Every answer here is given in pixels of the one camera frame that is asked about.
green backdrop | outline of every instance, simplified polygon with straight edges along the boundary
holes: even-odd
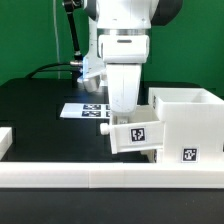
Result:
[[[57,0],[60,55],[61,61],[69,61],[73,51],[61,3]],[[88,18],[82,10],[74,16],[85,54]],[[175,20],[152,28],[150,55],[143,68],[144,80],[193,82],[223,97],[224,1],[184,0]],[[1,1],[0,84],[56,61],[53,0]]]

white block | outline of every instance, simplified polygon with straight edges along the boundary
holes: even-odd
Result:
[[[0,187],[88,188],[88,164],[16,163],[0,164]]]
[[[164,122],[150,106],[138,106],[128,124],[116,125],[112,117],[109,128],[113,154],[163,148]]]
[[[184,148],[197,148],[197,162],[224,161],[224,101],[205,89],[150,88],[164,128],[163,162],[180,163]]]
[[[125,164],[125,188],[223,188],[223,164]]]
[[[90,188],[123,188],[123,163],[92,164],[89,171]]]
[[[0,159],[12,144],[12,128],[0,128]]]

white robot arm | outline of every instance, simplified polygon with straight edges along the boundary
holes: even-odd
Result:
[[[96,8],[98,52],[106,64],[109,101],[117,123],[127,123],[137,105],[141,65],[149,54],[148,30],[159,0],[84,1]]]

cable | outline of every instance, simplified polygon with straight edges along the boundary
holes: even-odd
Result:
[[[27,74],[25,76],[25,78],[26,79],[32,79],[33,76],[36,73],[41,72],[41,71],[44,71],[44,69],[46,69],[46,68],[53,68],[53,67],[58,67],[58,66],[62,66],[62,65],[70,65],[70,63],[69,62],[64,62],[64,63],[52,63],[52,64],[44,65],[44,66],[41,66],[41,67],[35,69],[33,72],[30,72],[29,74]]]
[[[53,0],[53,17],[54,17],[54,33],[55,33],[55,41],[56,41],[56,53],[57,53],[57,61],[60,63],[60,45],[59,45],[59,37],[58,37],[58,26],[57,26],[57,4],[56,0]],[[58,79],[61,78],[61,73],[58,71]]]
[[[72,72],[71,69],[48,69],[48,70],[41,70],[39,72]]]

